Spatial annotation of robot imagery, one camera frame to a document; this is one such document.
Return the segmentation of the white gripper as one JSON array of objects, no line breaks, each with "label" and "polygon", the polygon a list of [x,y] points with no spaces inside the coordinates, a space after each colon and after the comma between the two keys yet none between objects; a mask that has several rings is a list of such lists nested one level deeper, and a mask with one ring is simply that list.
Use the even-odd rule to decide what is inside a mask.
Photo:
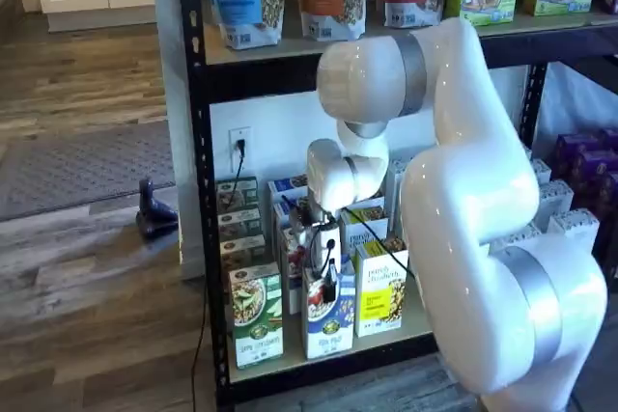
[{"label": "white gripper", "polygon": [[310,275],[323,278],[323,301],[337,298],[338,274],[341,272],[341,237],[336,221],[319,224],[310,232],[306,248]]}]

